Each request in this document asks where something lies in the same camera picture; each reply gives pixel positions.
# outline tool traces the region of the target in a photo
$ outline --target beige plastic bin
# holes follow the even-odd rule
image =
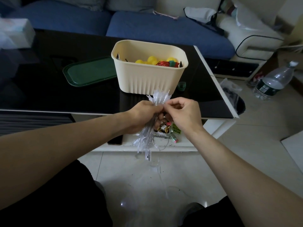
[[[182,68],[136,64],[136,60],[146,61],[155,56],[160,61],[169,57],[182,62]],[[174,93],[184,69],[188,66],[185,52],[172,45],[143,41],[118,41],[112,51],[120,89],[126,93],[152,95],[155,89]]]

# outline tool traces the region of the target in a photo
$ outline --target person's left hand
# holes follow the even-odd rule
[[[127,128],[125,133],[134,134],[141,131],[145,124],[151,120],[153,115],[160,113],[162,110],[163,105],[154,106],[151,101],[140,101],[131,110],[126,111],[130,126]],[[158,120],[154,126],[156,129],[160,126],[161,119],[163,119],[163,114],[158,115]]]

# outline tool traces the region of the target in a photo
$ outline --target black phone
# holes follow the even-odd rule
[[[107,142],[108,145],[122,145],[123,135],[115,137]]]

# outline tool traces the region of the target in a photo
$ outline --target person's right hand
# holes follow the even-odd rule
[[[165,117],[173,120],[187,138],[194,131],[204,130],[197,101],[183,97],[170,99],[164,104],[164,110],[168,113]]]

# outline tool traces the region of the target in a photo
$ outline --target white box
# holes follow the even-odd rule
[[[181,68],[136,64],[136,60],[146,61],[155,56],[160,61],[174,57],[182,62]],[[112,51],[119,87],[126,93],[152,95],[155,89],[174,93],[184,69],[188,66],[185,52],[172,45],[143,41],[118,41]]]
[[[0,19],[0,47],[3,49],[30,48],[35,34],[28,19]]]

